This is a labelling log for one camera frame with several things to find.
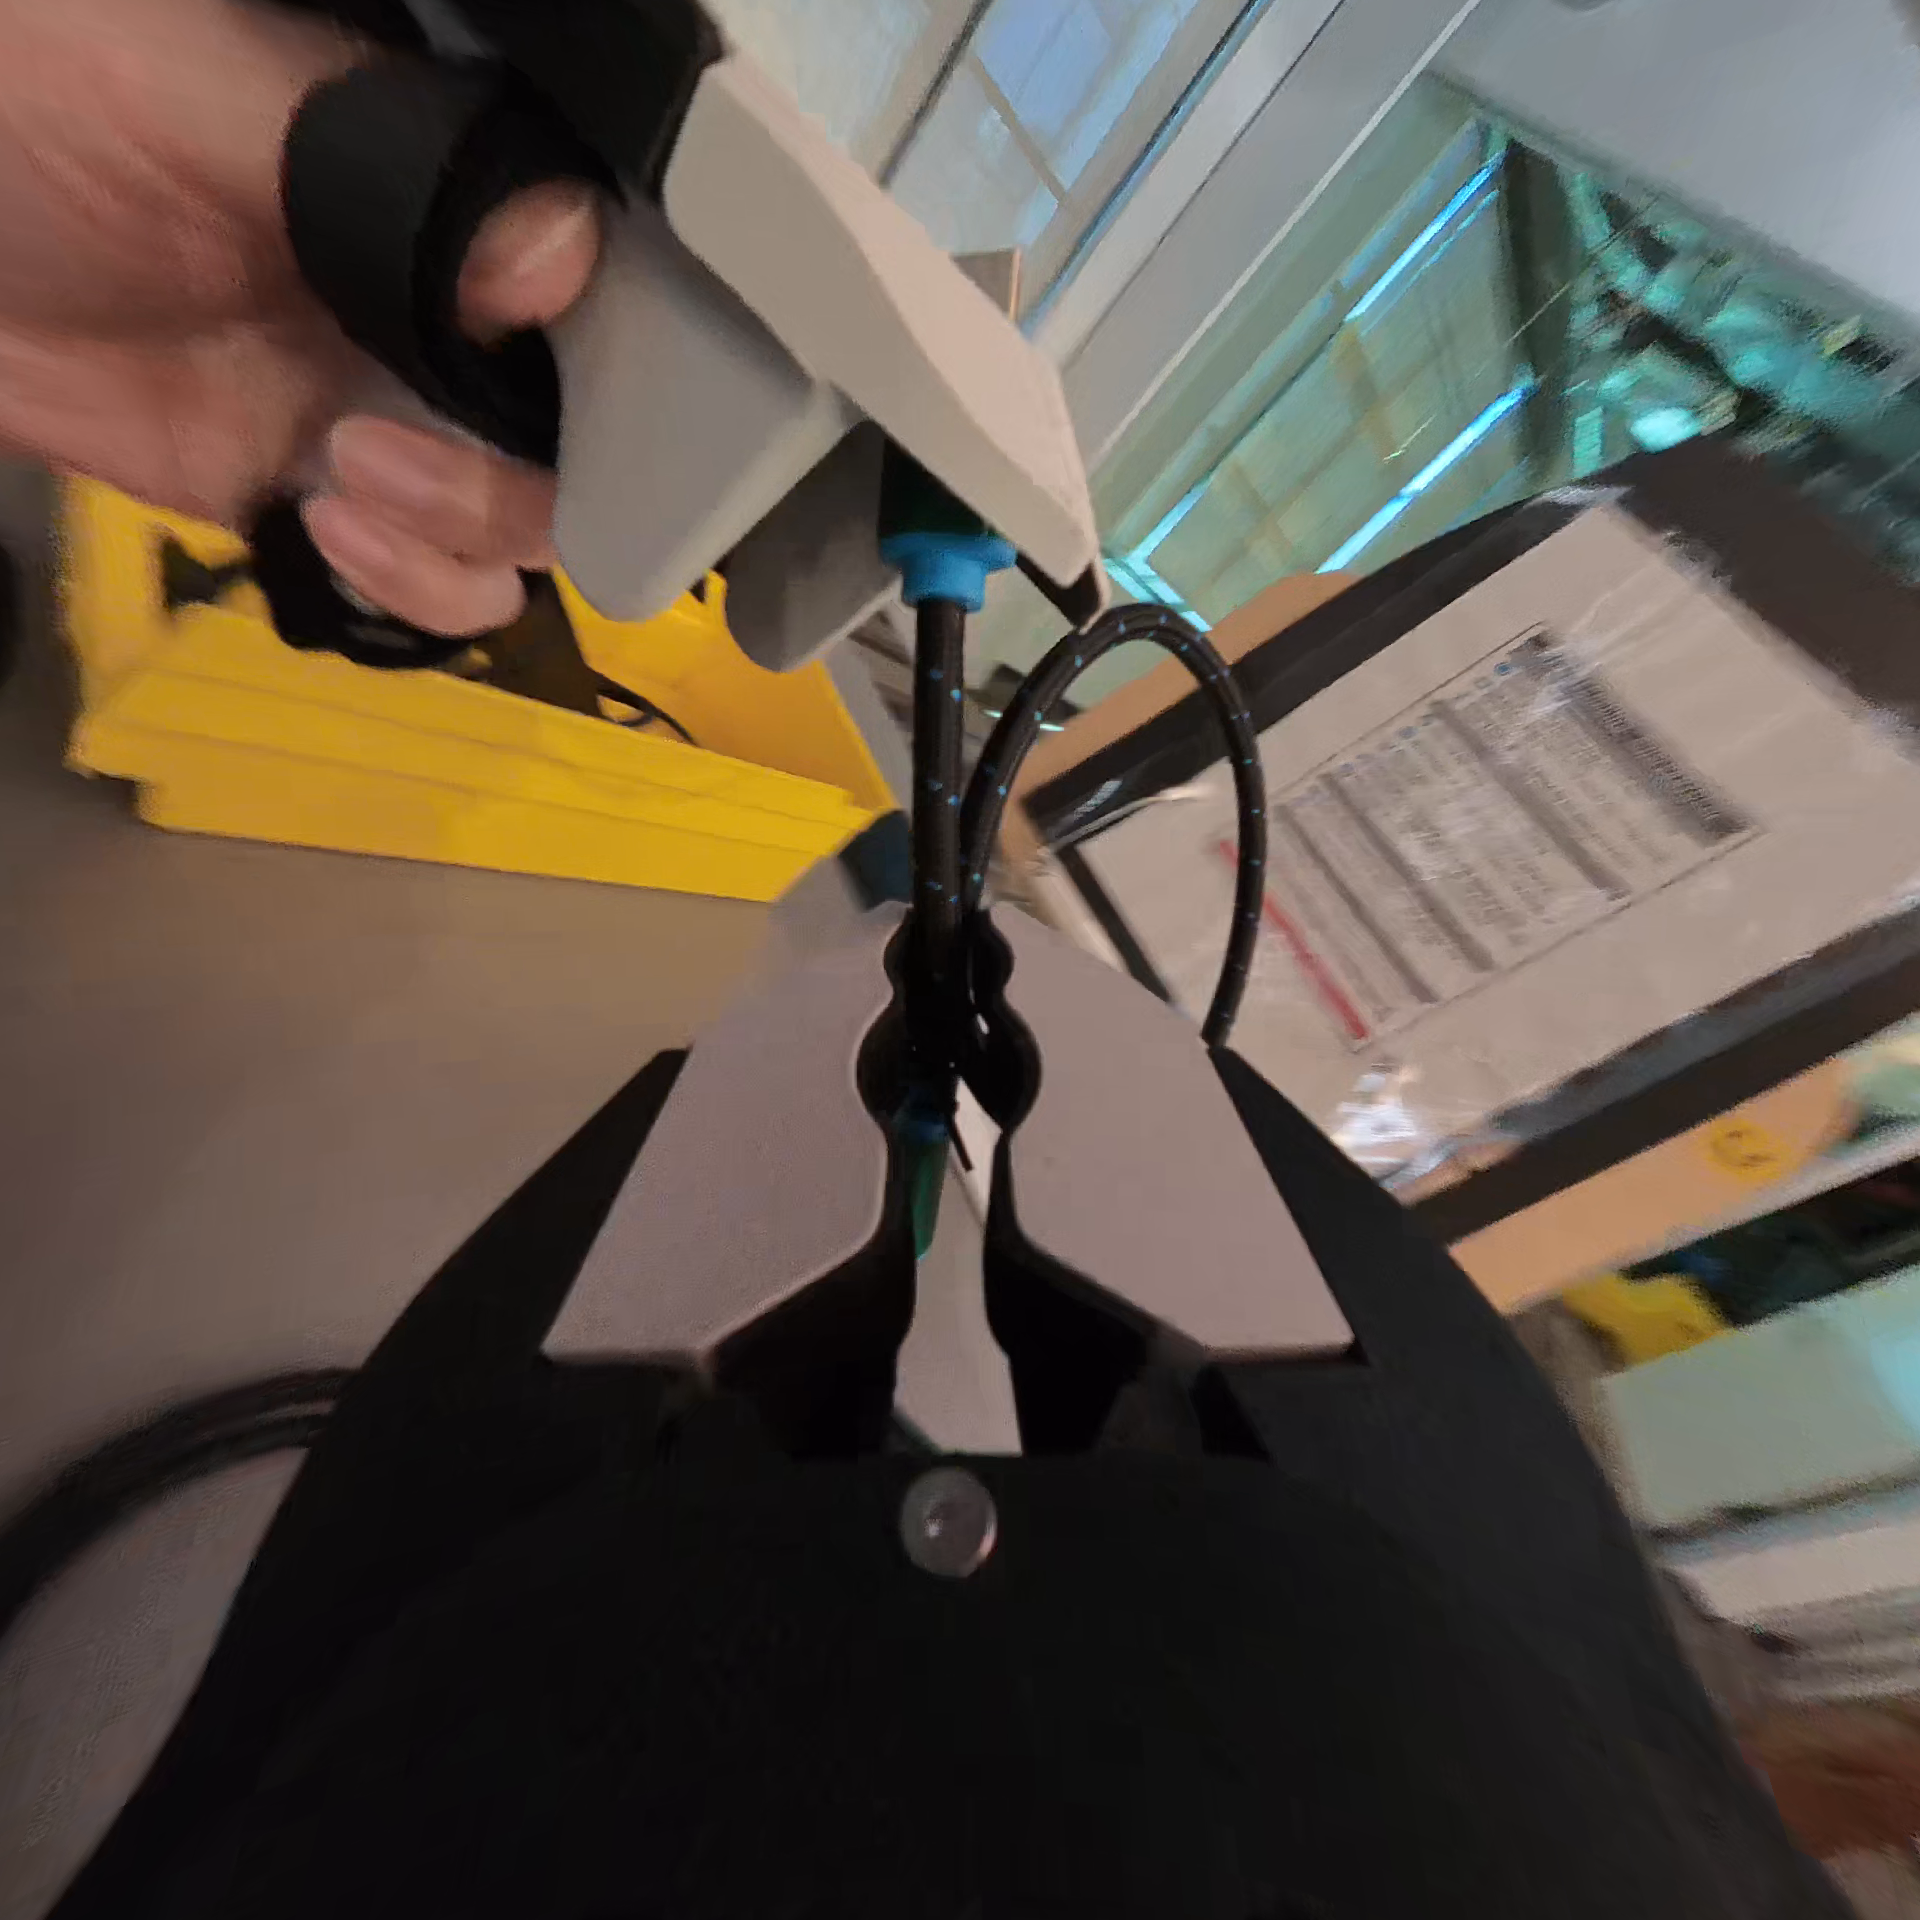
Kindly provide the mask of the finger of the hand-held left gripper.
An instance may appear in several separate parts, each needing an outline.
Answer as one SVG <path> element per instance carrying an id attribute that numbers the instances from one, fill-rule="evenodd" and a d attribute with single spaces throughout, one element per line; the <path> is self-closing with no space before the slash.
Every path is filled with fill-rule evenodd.
<path id="1" fill-rule="evenodd" d="M 1097 571 L 1061 375 L 754 60 L 693 90 L 670 231 L 817 382 L 1058 588 Z"/>
<path id="2" fill-rule="evenodd" d="M 652 205 L 609 215 L 561 369 L 553 539 L 619 622 L 724 578 L 739 649 L 801 667 L 895 596 L 881 557 L 883 434 L 806 375 Z"/>

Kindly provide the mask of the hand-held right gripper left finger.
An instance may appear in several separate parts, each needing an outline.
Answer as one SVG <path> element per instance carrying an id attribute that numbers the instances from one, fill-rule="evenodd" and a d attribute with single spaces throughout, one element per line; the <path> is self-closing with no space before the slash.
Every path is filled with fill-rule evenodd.
<path id="1" fill-rule="evenodd" d="M 691 1045 L 545 1338 L 551 1359 L 711 1362 L 775 1307 L 826 1307 L 886 1207 L 858 1055 L 903 909 L 823 861 L 775 908 L 772 963 Z"/>

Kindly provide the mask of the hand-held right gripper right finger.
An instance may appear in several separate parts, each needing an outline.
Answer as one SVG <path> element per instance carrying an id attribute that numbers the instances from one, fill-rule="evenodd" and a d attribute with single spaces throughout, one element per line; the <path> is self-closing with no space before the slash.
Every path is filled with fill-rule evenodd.
<path id="1" fill-rule="evenodd" d="M 971 951 L 993 1151 L 982 1290 L 1010 1364 L 1327 1359 L 1353 1329 L 1198 1027 L 1021 913 Z"/>

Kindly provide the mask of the black hdmi cable green plug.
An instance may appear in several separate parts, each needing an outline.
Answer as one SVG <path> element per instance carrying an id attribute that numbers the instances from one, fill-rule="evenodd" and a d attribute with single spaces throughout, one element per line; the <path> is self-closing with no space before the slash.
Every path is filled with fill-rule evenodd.
<path id="1" fill-rule="evenodd" d="M 1125 642 L 1172 657 L 1219 719 L 1231 774 L 1236 855 L 1231 927 L 1203 1037 L 1231 1035 L 1257 954 L 1263 913 L 1266 793 L 1249 701 L 1213 642 L 1186 618 L 1135 603 L 1073 611 L 1070 631 L 1031 667 L 971 767 L 964 767 L 964 652 L 969 618 L 995 573 L 1029 562 L 895 443 L 885 443 L 877 505 L 881 559 L 895 570 L 915 613 L 909 759 L 913 895 L 903 923 L 905 1090 L 889 1118 L 900 1151 L 915 1253 L 935 1238 L 957 1086 L 979 1055 L 973 957 L 985 935 L 982 895 L 1004 814 L 1041 727 L 1065 692 Z"/>

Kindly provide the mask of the yellow plastic bin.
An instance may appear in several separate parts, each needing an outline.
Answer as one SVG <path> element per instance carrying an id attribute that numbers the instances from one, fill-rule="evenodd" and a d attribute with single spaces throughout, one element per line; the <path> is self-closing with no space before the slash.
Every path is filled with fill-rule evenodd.
<path id="1" fill-rule="evenodd" d="M 66 764 L 137 815 L 281 847 L 770 902 L 895 806 L 826 663 L 746 659 L 726 589 L 641 622 L 557 581 L 590 711 L 281 642 L 245 547 L 84 481 L 58 495 Z"/>

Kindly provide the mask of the person's left hand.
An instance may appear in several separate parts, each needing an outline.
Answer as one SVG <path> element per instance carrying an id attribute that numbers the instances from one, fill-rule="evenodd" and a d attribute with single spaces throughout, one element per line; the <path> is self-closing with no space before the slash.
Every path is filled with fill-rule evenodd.
<path id="1" fill-rule="evenodd" d="M 373 414 L 281 218 L 305 97 L 381 58 L 281 5 L 2 5 L 5 454 L 231 532 L 298 493 L 351 594 L 466 641 L 553 566 L 555 483 Z"/>

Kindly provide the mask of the large glass window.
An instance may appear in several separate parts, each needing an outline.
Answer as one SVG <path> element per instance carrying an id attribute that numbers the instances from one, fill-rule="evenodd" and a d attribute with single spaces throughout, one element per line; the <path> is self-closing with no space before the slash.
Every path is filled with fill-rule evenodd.
<path id="1" fill-rule="evenodd" d="M 1025 252 L 1095 474 L 1475 12 L 971 5 L 881 179 L 964 252 Z"/>

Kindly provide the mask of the cardboard box with label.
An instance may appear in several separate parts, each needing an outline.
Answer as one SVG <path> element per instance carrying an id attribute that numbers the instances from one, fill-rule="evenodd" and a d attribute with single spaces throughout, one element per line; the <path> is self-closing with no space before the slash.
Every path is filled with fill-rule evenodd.
<path id="1" fill-rule="evenodd" d="M 1916 1020 L 1916 559 L 1705 441 L 1259 638 L 1263 913 L 1217 1068 L 1441 1235 L 1502 1228 Z M 1235 793 L 1190 691 L 1042 774 L 1121 971 L 1194 1025 Z"/>

